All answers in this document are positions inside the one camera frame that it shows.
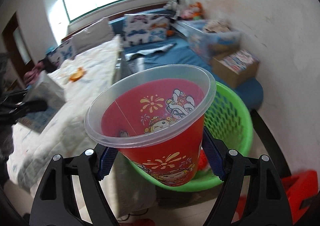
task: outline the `pillow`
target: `pillow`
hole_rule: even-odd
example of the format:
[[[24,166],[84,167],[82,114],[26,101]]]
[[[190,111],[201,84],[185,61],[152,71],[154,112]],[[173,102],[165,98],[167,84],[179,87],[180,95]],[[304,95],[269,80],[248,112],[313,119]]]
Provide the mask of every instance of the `pillow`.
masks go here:
[[[163,41],[170,27],[169,19],[161,14],[125,14],[123,21],[124,47]]]
[[[70,38],[52,52],[47,53],[47,57],[54,66],[59,68],[64,60],[73,59],[77,54],[78,52],[73,44],[73,38]]]
[[[102,18],[72,36],[78,54],[111,41],[115,37],[109,18]]]

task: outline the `laundry basket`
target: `laundry basket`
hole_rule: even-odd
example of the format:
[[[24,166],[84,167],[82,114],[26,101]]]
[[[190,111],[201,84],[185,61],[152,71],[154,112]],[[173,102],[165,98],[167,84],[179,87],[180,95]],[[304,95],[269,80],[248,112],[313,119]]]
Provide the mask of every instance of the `laundry basket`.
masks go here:
[[[205,113],[204,124],[214,138],[221,139],[229,149],[236,149],[242,155],[249,154],[253,127],[249,111],[239,96],[225,85],[217,82],[213,103]],[[222,183],[211,170],[198,171],[195,177],[181,186],[166,186],[131,162],[135,170],[151,183],[178,192],[196,192],[215,187]]]

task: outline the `wooden door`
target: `wooden door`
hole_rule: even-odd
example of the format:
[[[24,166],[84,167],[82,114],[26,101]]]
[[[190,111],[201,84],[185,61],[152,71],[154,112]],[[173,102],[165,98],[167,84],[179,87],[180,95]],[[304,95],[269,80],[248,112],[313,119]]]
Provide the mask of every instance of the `wooden door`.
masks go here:
[[[2,36],[14,68],[23,80],[25,73],[31,71],[35,64],[23,40],[16,13],[6,25]]]

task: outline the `window sill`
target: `window sill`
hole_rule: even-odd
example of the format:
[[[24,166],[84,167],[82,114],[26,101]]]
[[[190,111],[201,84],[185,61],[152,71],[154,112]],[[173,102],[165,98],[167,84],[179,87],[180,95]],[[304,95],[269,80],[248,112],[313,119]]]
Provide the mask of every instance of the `window sill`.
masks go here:
[[[128,10],[137,9],[140,7],[153,6],[161,3],[166,3],[169,0],[123,0],[107,5],[103,8],[99,8],[89,14],[82,16],[81,18],[73,21],[68,25],[68,34],[84,27],[90,23],[96,22],[103,17],[112,16]]]

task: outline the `silver bolt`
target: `silver bolt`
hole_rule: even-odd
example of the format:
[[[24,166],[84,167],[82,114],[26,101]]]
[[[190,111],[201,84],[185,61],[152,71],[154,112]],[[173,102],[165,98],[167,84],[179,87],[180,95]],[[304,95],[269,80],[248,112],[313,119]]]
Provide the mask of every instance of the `silver bolt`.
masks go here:
[[[61,158],[61,156],[59,154],[57,154],[57,155],[54,155],[52,159],[54,161],[58,161],[60,158]]]
[[[266,162],[269,161],[269,157],[266,155],[263,155],[261,158],[263,161],[266,161]]]
[[[237,150],[230,149],[229,150],[229,154],[232,155],[232,156],[236,156],[236,155],[238,155],[238,152],[237,152]]]
[[[94,151],[93,149],[87,149],[84,153],[86,156],[91,156],[94,153]]]

